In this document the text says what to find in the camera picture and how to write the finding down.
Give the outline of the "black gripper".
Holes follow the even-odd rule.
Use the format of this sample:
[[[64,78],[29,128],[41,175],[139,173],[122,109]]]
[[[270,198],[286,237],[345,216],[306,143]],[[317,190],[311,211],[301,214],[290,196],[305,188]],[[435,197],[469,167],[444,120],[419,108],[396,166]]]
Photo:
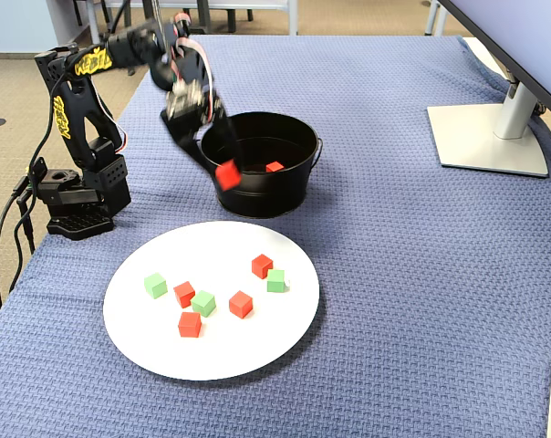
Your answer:
[[[239,145],[231,119],[213,82],[208,57],[195,41],[183,40],[172,49],[173,57],[161,58],[151,65],[154,84],[167,92],[161,119],[174,143],[207,173],[211,173],[204,157],[198,133],[213,123],[215,134],[213,160],[217,164],[232,161],[239,167]]]

